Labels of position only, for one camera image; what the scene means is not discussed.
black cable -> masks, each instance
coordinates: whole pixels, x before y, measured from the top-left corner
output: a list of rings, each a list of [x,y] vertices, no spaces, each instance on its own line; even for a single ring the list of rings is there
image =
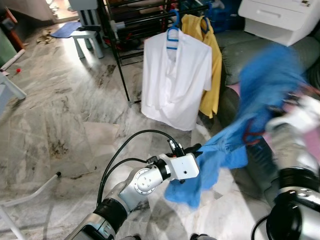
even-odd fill
[[[98,191],[98,196],[97,196],[97,200],[96,200],[96,206],[98,207],[101,202],[102,202],[102,195],[104,192],[104,188],[105,188],[105,184],[106,184],[106,176],[108,174],[108,170],[111,167],[112,163],[115,161],[116,157],[119,155],[119,153],[122,151],[122,149],[137,135],[143,134],[143,133],[157,133],[157,134],[161,134],[166,136],[168,139],[172,140],[174,143],[177,143],[177,141],[170,136],[169,134],[163,132],[163,131],[159,131],[159,130],[152,130],[152,129],[147,129],[147,130],[142,130],[142,131],[138,131],[135,134],[133,134],[132,136],[130,136],[118,149],[118,151],[116,151],[116,153],[113,155],[113,157],[111,158],[110,162],[108,163],[108,165],[106,166],[104,173],[102,175],[101,178],[101,182],[100,182],[100,186],[99,186],[99,191]]]
[[[269,240],[272,240],[271,234],[270,234],[270,223],[266,221],[266,235],[268,236]]]
[[[111,174],[117,167],[119,167],[119,165],[124,164],[124,163],[129,162],[129,161],[137,161],[137,162],[140,162],[140,163],[143,163],[143,164],[147,164],[147,163],[148,163],[147,161],[141,160],[141,159],[139,159],[139,158],[134,158],[134,157],[124,159],[124,160],[118,162],[116,165],[114,165],[114,166],[110,169],[110,171],[108,171],[108,173],[105,175],[105,181],[107,181],[107,179],[108,179],[108,177],[110,176],[110,174]]]
[[[260,224],[262,224],[265,220],[267,220],[267,218],[269,217],[269,215],[267,216],[264,216],[263,218],[261,218],[254,226],[254,228],[252,229],[252,233],[251,233],[251,240],[255,240],[255,234],[256,234],[256,231],[257,231],[257,228],[259,227]],[[272,240],[270,234],[267,232],[267,236],[268,236],[268,239],[269,240]]]

doorway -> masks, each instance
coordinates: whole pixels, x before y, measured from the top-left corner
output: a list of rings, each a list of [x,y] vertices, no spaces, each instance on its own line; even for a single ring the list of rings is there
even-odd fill
[[[69,0],[45,0],[49,5],[54,16],[55,23],[63,23],[72,20],[77,20],[78,12],[74,11],[69,3]]]

blue towel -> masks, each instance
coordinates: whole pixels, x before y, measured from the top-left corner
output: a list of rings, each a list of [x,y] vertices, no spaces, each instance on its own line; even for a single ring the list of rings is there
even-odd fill
[[[56,32],[50,35],[57,39],[67,39],[67,38],[70,38],[70,35],[73,33],[73,31],[80,26],[81,26],[81,22],[70,21],[70,22],[67,22],[65,25],[63,25],[62,27],[60,27]]]
[[[288,92],[298,90],[305,80],[295,52],[285,46],[272,44],[257,55],[239,75],[240,103],[235,121],[212,137],[199,151],[196,161],[199,175],[186,179],[184,184],[173,180],[165,191],[165,198],[187,203],[197,208],[201,191],[210,189],[218,180],[220,168],[242,168],[248,158],[243,135],[250,123],[250,132],[260,133],[272,118],[268,106],[283,106]],[[254,141],[261,136],[251,136]]]

blue mat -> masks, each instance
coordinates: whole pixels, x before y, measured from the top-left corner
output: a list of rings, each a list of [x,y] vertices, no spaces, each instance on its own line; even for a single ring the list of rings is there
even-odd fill
[[[80,26],[81,26],[81,22],[77,22],[77,21],[67,22],[58,31],[50,35],[56,39],[67,39],[67,38],[70,38],[70,35],[73,33],[73,31]]]

yellow shirt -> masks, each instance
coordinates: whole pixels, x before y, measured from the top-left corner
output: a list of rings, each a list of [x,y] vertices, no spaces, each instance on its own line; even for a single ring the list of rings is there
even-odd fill
[[[203,33],[203,29],[207,28],[206,21],[203,16],[193,16],[185,14],[182,18],[182,32],[188,34],[195,39],[200,40],[206,45],[212,48],[212,83],[211,90],[204,91],[201,99],[201,104],[199,110],[208,116],[213,118],[213,112],[216,114],[218,112],[219,103],[219,92],[220,92],[220,81],[221,81],[221,67],[222,67],[222,54],[220,52],[216,37],[214,35],[214,30],[209,24],[209,31]]]

